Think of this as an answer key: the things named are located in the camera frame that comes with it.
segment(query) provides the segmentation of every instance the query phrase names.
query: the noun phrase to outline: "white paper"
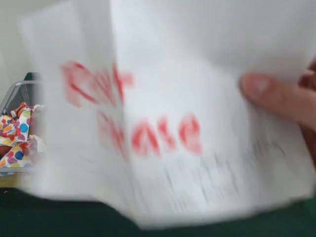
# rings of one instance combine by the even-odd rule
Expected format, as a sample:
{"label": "white paper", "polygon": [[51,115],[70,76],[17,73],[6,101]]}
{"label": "white paper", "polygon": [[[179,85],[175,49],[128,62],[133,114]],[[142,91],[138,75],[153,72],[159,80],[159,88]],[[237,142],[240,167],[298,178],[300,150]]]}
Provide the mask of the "white paper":
{"label": "white paper", "polygon": [[[298,126],[251,106],[238,80],[296,81],[316,51],[315,19],[314,0],[77,0],[24,17],[49,108],[29,191],[96,198],[156,228],[310,197],[316,174]],[[113,94],[77,81],[89,99],[75,98],[62,67],[109,75]]]}

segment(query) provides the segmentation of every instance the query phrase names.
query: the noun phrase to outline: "white wall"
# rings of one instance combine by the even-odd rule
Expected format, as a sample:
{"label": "white wall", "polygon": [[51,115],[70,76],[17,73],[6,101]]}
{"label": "white wall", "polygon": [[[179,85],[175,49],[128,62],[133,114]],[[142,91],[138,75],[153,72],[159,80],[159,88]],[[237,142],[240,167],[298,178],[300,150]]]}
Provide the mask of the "white wall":
{"label": "white wall", "polygon": [[17,27],[17,18],[58,0],[0,0],[0,101],[10,84],[32,72],[31,62]]}

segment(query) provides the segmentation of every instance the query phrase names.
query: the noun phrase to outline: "hand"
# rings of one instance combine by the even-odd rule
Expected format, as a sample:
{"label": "hand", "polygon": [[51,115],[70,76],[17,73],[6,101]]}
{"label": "hand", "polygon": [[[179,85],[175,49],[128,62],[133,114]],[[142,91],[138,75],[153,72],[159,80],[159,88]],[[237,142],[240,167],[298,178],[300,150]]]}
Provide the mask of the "hand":
{"label": "hand", "polygon": [[299,84],[249,73],[240,81],[242,92],[254,104],[300,124],[308,149],[316,162],[316,61]]}

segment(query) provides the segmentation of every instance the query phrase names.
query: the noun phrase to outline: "red handwritten letter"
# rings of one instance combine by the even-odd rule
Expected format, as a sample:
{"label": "red handwritten letter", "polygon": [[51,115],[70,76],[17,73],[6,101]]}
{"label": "red handwritten letter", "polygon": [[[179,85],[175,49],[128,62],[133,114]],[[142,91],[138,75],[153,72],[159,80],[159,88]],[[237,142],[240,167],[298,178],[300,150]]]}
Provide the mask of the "red handwritten letter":
{"label": "red handwritten letter", "polygon": [[156,155],[160,155],[157,137],[147,122],[141,122],[135,126],[132,133],[132,147],[141,156],[147,156],[150,148]]}
{"label": "red handwritten letter", "polygon": [[196,154],[202,152],[199,134],[200,127],[197,118],[193,114],[184,116],[179,127],[180,141],[189,151]]}
{"label": "red handwritten letter", "polygon": [[124,146],[124,132],[115,126],[114,121],[102,112],[98,112],[98,123],[100,129],[100,141],[104,144],[106,138],[110,138],[114,147],[120,151],[124,159],[126,159]]}
{"label": "red handwritten letter", "polygon": [[158,132],[161,138],[166,142],[170,150],[176,149],[176,141],[168,130],[167,118],[163,117],[158,121]]}
{"label": "red handwritten letter", "polygon": [[116,65],[113,65],[113,77],[114,84],[118,88],[118,93],[122,102],[124,102],[124,91],[125,85],[133,85],[133,76],[131,73],[121,74],[118,72]]}
{"label": "red handwritten letter", "polygon": [[98,95],[98,99],[104,104],[110,102],[113,106],[115,106],[116,103],[109,73],[107,71],[104,71],[104,73],[97,73],[94,79],[95,83],[93,85],[93,90]]}
{"label": "red handwritten letter", "polygon": [[93,84],[94,78],[88,69],[79,63],[70,62],[62,66],[62,72],[64,75],[66,98],[68,102],[76,107],[81,107],[79,97],[79,95],[81,95],[88,101],[98,104],[98,101],[93,95],[81,89],[83,83],[87,83],[89,86]]}

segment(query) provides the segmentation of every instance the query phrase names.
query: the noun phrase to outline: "cloth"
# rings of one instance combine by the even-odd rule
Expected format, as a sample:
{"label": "cloth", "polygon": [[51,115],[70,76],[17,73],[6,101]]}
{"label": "cloth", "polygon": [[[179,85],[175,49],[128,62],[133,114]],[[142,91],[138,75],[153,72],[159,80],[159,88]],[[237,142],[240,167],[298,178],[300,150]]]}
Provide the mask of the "cloth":
{"label": "cloth", "polygon": [[7,115],[0,117],[0,145],[12,147],[0,160],[0,168],[31,166],[29,150],[32,149],[32,144],[37,144],[37,136],[29,136],[32,123],[31,114],[39,108],[41,106],[24,107],[18,119]]}

